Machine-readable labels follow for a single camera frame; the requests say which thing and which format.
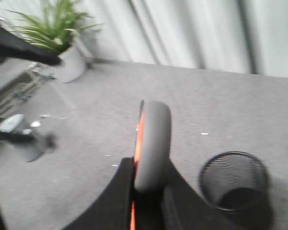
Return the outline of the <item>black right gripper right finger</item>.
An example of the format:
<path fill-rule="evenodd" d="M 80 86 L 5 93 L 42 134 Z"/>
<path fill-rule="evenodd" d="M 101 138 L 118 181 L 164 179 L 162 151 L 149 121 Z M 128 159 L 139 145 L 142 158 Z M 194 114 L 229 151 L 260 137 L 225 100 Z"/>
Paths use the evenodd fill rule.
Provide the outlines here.
<path fill-rule="evenodd" d="M 221 211 L 208 205 L 185 181 L 172 162 L 161 199 L 167 230 L 269 230 L 274 212 L 268 198 L 241 211 Z"/>

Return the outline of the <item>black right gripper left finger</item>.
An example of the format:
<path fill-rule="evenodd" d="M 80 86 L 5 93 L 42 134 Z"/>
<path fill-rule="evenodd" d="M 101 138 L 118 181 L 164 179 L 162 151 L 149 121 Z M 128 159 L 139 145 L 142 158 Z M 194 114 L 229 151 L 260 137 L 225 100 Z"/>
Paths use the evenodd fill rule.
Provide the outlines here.
<path fill-rule="evenodd" d="M 129 230 L 134 161 L 123 158 L 100 196 L 65 230 Z"/>

